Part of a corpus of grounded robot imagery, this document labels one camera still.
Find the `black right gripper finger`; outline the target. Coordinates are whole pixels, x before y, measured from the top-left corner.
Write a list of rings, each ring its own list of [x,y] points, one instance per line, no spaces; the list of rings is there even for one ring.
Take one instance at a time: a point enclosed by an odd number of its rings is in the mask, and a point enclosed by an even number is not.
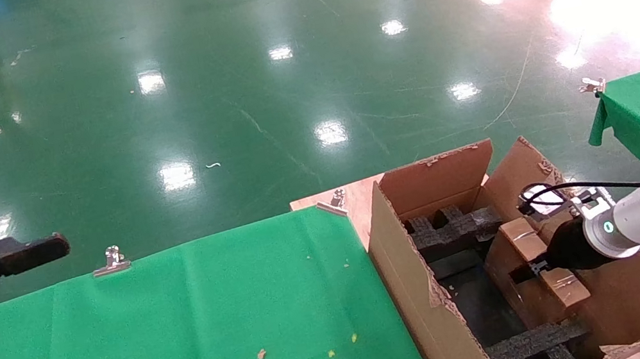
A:
[[[533,260],[533,262],[520,265],[518,268],[513,269],[513,271],[509,273],[509,276],[512,278],[512,282],[517,284],[540,278],[542,272],[550,270],[552,270],[552,267],[547,260]]]
[[[573,214],[572,209],[565,208],[547,214],[539,214],[536,218],[538,229],[544,229],[547,227],[559,226],[563,222],[573,220],[574,217],[575,214]]]

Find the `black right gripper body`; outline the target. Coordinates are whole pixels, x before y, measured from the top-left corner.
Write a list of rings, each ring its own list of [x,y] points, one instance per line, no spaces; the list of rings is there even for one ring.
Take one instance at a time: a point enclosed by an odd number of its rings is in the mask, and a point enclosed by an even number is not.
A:
[[[601,266],[600,253],[585,237],[584,218],[563,222],[555,229],[546,248],[546,261],[551,268],[590,270]]]

